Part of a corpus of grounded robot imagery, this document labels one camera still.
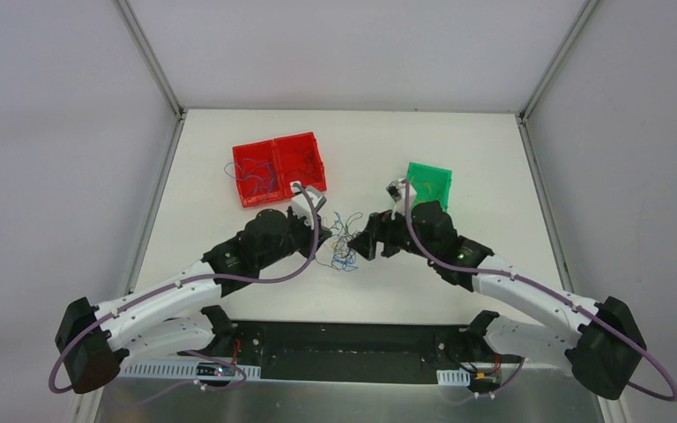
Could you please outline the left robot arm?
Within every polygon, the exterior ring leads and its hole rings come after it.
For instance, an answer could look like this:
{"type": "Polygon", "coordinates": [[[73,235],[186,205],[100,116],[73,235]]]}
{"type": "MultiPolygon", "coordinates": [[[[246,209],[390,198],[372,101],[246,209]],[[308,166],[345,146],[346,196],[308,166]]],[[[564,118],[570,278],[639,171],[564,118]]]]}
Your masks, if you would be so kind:
{"type": "Polygon", "coordinates": [[[299,275],[330,237],[320,217],[266,209],[233,237],[155,286],[97,305],[86,297],[74,300],[56,332],[59,358],[49,373],[49,390],[63,393],[56,384],[60,368],[70,381],[66,389],[84,394],[110,383],[151,353],[227,354],[234,333],[216,323],[214,307],[246,286],[264,284],[262,270],[295,253],[304,258],[301,267],[270,281],[286,282],[299,275]]]}

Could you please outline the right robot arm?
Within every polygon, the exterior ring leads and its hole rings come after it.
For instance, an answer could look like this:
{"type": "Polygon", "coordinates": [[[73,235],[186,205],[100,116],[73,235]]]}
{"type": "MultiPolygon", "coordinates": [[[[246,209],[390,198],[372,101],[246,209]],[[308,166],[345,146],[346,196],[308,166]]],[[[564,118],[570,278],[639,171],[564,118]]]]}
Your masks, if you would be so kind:
{"type": "Polygon", "coordinates": [[[408,226],[393,210],[373,213],[348,247],[367,260],[401,251],[430,253],[428,265],[446,282],[510,305],[534,319],[524,323],[482,311],[465,334],[475,360],[516,355],[569,370],[593,394],[618,399],[642,356],[619,336],[646,344],[629,306],[612,296],[596,301],[561,291],[557,298],[511,277],[516,268],[489,247],[459,234],[438,202],[415,205],[408,226]]]}

